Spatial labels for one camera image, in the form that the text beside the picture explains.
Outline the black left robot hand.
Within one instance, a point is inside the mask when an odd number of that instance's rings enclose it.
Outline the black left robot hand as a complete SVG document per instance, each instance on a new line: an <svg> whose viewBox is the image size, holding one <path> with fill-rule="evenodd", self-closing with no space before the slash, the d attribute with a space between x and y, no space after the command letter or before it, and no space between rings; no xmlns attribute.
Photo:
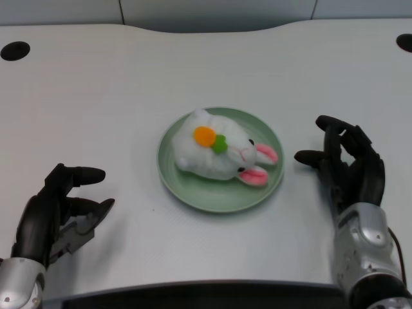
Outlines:
<svg viewBox="0 0 412 309"><path fill-rule="evenodd" d="M68 193L74 187L102 182L105 177L102 169L57 164L45 178L44 187L26 204L11 256L31 259L48 268L92 240L115 200L98 203L69 197Z"/></svg>

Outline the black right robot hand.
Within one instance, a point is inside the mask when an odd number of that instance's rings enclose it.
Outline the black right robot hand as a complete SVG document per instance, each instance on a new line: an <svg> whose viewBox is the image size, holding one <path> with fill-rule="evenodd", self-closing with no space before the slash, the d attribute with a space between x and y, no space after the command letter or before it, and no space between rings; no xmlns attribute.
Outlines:
<svg viewBox="0 0 412 309"><path fill-rule="evenodd" d="M371 140L359 126L326 115L315 121L324 131L322 151L302 150L294 158L318 170L330 188L332 205L341 214L355 203L380 206L385 188L385 168Z"/></svg>

